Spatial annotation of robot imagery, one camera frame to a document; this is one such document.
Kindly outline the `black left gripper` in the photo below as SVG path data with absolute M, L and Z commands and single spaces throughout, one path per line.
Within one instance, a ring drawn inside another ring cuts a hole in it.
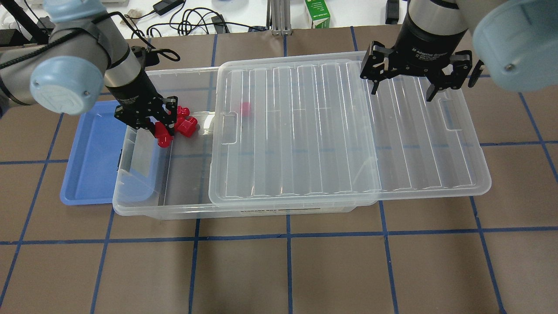
M 179 98 L 162 97 L 146 72 L 140 72 L 123 86 L 107 88 L 119 103 L 114 117 L 129 127 L 149 131 L 154 138 L 157 138 L 158 123 L 162 123 L 171 136 L 175 135 Z

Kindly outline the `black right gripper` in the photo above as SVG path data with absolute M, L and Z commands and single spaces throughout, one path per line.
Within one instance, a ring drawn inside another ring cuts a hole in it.
M 430 102 L 442 90 L 461 88 L 473 69 L 472 52 L 456 51 L 464 34 L 433 34 L 407 17 L 391 48 L 371 42 L 361 62 L 360 78 L 371 83 L 371 95 L 376 95 L 383 80 L 399 75 L 425 77 L 430 82 L 426 92 Z

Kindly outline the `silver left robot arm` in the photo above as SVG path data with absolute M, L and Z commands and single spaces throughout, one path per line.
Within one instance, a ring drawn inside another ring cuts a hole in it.
M 178 61 L 176 52 L 129 45 L 99 0 L 46 0 L 44 8 L 54 23 L 48 43 L 1 52 L 1 116 L 31 105 L 81 115 L 106 88 L 117 120 L 169 140 L 178 99 L 162 96 L 145 69 L 151 54 Z

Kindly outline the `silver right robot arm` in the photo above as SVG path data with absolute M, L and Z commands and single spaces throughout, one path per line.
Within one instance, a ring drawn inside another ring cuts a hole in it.
M 410 0 L 393 47 L 374 41 L 361 79 L 375 94 L 382 80 L 425 77 L 431 101 L 447 88 L 473 87 L 483 69 L 506 91 L 557 84 L 555 0 Z

